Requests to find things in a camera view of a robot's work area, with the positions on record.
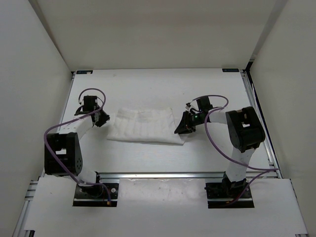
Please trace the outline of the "white pleated skirt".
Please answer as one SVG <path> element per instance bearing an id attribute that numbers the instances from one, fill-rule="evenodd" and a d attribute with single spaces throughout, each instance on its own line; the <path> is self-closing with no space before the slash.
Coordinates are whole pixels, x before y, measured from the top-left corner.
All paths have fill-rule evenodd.
<path id="1" fill-rule="evenodd" d="M 171 108 L 118 109 L 107 139 L 121 142 L 183 145 L 185 137 L 175 133 Z"/>

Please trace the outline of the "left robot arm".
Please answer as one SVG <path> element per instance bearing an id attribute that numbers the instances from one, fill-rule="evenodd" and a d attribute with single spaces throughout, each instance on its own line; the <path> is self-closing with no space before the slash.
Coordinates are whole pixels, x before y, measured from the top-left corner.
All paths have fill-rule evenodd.
<path id="1" fill-rule="evenodd" d="M 83 165 L 80 139 L 93 127 L 102 127 L 110 120 L 98 102 L 98 96 L 86 95 L 80 102 L 74 117 L 60 126 L 57 133 L 47 132 L 44 136 L 44 170 L 48 175 L 69 176 L 93 198 L 102 195 L 104 186 L 99 175 Z"/>

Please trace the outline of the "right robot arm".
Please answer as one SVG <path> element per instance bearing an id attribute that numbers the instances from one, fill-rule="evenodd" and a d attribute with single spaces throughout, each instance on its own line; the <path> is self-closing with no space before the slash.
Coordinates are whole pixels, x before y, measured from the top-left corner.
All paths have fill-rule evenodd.
<path id="1" fill-rule="evenodd" d="M 197 108 L 189 102 L 183 112 L 175 134 L 190 134 L 196 131 L 196 126 L 204 125 L 206 135 L 213 147 L 230 164 L 224 173 L 222 193 L 227 197 L 234 197 L 240 190 L 239 184 L 245 182 L 246 171 L 255 150 L 265 141 L 265 132 L 259 121 L 257 113 L 252 106 L 240 110 L 225 112 L 229 100 L 222 95 L 204 95 L 192 100 Z M 220 123 L 228 127 L 230 142 L 233 146 L 229 157 L 216 146 L 208 131 L 209 123 Z"/>

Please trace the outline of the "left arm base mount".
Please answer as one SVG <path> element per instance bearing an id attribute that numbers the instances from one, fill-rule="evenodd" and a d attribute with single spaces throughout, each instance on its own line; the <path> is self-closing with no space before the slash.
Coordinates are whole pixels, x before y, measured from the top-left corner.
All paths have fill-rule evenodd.
<path id="1" fill-rule="evenodd" d="M 119 195 L 119 183 L 103 183 L 110 192 L 111 202 L 108 202 L 108 193 L 103 186 L 79 186 L 76 185 L 73 206 L 74 207 L 117 207 Z"/>

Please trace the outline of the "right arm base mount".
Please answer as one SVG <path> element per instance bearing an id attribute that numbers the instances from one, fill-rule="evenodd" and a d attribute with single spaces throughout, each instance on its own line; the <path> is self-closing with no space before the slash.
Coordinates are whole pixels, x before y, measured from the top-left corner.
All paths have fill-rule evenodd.
<path id="1" fill-rule="evenodd" d="M 249 183 L 246 178 L 231 182 L 224 173 L 221 182 L 205 183 L 208 209 L 254 208 Z"/>

